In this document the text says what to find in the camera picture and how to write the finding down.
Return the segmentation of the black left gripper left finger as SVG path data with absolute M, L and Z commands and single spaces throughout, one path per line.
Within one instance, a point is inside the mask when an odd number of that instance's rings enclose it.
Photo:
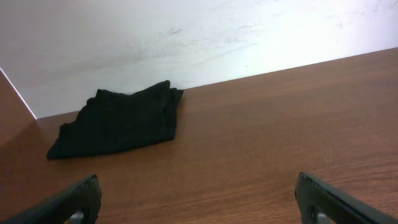
M 95 223 L 101 208 L 101 198 L 98 177 L 91 175 L 3 223 Z

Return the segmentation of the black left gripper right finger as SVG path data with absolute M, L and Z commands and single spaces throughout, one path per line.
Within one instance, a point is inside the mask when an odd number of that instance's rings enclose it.
M 295 199 L 302 223 L 397 224 L 396 218 L 308 172 L 301 172 L 298 175 Z

